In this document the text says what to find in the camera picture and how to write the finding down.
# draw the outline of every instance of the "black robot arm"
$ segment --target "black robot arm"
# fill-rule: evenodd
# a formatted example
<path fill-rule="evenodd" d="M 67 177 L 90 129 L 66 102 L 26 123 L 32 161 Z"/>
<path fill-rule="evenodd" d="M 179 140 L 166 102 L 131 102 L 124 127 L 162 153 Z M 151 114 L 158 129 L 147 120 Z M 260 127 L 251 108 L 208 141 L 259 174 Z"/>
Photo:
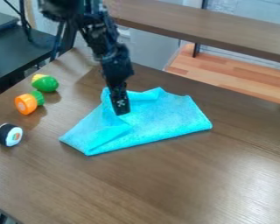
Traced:
<path fill-rule="evenodd" d="M 77 26 L 94 58 L 101 62 L 115 113 L 129 113 L 126 80 L 134 74 L 130 54 L 126 45 L 117 42 L 116 24 L 102 0 L 38 0 L 38 4 L 47 18 Z"/>

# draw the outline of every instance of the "wooden floor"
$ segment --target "wooden floor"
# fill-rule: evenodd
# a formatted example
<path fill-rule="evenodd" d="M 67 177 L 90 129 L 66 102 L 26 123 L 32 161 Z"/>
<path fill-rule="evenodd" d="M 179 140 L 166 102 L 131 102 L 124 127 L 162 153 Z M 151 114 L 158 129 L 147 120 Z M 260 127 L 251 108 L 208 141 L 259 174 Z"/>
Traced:
<path fill-rule="evenodd" d="M 192 58 L 193 45 L 183 47 L 167 72 L 280 103 L 280 70 L 201 53 Z"/>

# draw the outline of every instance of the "plastic toy food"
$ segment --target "plastic toy food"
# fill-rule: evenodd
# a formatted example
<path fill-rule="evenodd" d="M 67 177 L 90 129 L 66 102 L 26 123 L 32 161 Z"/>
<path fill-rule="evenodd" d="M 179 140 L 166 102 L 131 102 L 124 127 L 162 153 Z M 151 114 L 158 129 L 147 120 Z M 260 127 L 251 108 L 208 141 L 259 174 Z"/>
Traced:
<path fill-rule="evenodd" d="M 34 112 L 38 106 L 45 104 L 45 98 L 39 91 L 32 91 L 30 94 L 22 94 L 15 98 L 17 110 L 23 115 Z"/>
<path fill-rule="evenodd" d="M 0 126 L 0 144 L 8 147 L 17 145 L 22 140 L 24 131 L 16 125 L 5 123 Z"/>
<path fill-rule="evenodd" d="M 59 87 L 58 81 L 54 77 L 46 74 L 35 74 L 31 84 L 38 91 L 47 93 L 56 91 Z"/>

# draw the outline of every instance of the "toy vegetable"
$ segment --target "toy vegetable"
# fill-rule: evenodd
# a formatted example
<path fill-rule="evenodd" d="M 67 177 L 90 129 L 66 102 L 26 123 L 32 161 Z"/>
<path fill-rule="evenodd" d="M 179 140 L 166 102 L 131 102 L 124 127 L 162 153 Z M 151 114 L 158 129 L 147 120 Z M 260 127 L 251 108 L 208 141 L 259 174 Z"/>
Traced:
<path fill-rule="evenodd" d="M 59 87 L 58 81 L 54 77 L 46 74 L 35 74 L 31 84 L 41 92 L 53 92 Z"/>
<path fill-rule="evenodd" d="M 30 94 L 22 94 L 15 98 L 17 110 L 23 115 L 34 112 L 38 106 L 45 104 L 45 98 L 39 91 L 32 91 Z"/>

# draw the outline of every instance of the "blue towel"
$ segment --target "blue towel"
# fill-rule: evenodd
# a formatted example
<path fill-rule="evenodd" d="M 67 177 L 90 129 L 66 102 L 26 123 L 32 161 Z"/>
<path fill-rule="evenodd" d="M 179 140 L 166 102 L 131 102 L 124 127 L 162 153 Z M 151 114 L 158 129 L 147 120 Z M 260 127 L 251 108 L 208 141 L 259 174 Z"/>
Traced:
<path fill-rule="evenodd" d="M 104 88 L 101 105 L 59 140 L 93 156 L 213 127 L 190 96 L 169 94 L 161 87 L 128 94 L 131 113 L 116 116 Z"/>

